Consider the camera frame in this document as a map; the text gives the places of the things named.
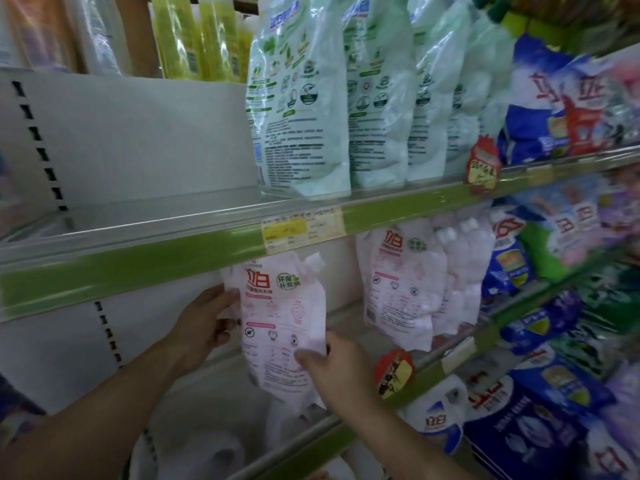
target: hand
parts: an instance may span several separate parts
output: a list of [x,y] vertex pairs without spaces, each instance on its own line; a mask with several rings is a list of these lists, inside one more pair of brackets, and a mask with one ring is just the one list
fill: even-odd
[[226,344],[236,320],[218,319],[222,310],[240,299],[238,290],[224,285],[204,290],[182,311],[173,329],[159,343],[175,359],[177,377],[196,370],[213,348]]
[[300,349],[296,361],[308,371],[324,404],[343,420],[382,405],[369,357],[355,342],[326,332],[328,355]]

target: white bag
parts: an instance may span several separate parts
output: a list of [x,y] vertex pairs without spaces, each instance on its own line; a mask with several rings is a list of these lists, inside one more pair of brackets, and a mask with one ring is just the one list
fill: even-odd
[[349,134],[338,0],[268,0],[251,45],[246,107],[265,193],[348,193]]
[[417,93],[406,0],[356,0],[343,20],[352,181],[403,184]]
[[431,314],[442,305],[447,257],[428,219],[356,238],[366,323],[405,350],[431,350]]
[[409,180],[441,177],[447,126],[471,17],[465,0],[409,0],[418,95],[409,135]]
[[242,348],[250,375],[296,412],[317,400],[296,350],[326,355],[326,300],[316,279],[323,267],[318,253],[301,262],[288,251],[223,270],[225,289],[240,290]]

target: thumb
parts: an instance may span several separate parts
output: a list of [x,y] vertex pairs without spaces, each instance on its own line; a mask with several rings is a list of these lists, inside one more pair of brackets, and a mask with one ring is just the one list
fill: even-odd
[[318,368],[322,367],[326,361],[326,357],[322,354],[318,354],[313,350],[300,349],[294,355],[296,362],[302,366],[302,368],[308,371],[310,374],[315,373]]

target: red promotional tag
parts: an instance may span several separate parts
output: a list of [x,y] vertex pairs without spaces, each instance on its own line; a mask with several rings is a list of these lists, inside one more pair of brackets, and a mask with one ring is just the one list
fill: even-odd
[[404,349],[396,349],[380,357],[373,368],[378,393],[383,399],[398,392],[413,377],[413,361]]
[[471,148],[471,156],[467,162],[465,183],[470,186],[471,193],[479,195],[495,190],[500,181],[501,168],[498,148],[492,138],[481,136]]

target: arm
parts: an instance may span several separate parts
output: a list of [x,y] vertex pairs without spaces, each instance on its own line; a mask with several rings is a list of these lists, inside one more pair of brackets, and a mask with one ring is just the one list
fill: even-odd
[[216,318],[237,299],[237,292],[224,293],[222,286],[201,293],[164,339],[0,453],[0,478],[117,479],[174,380],[229,341],[235,321]]
[[437,446],[401,420],[378,395],[371,364],[354,342],[326,332],[329,354],[296,354],[323,402],[349,425],[395,480],[472,480]]

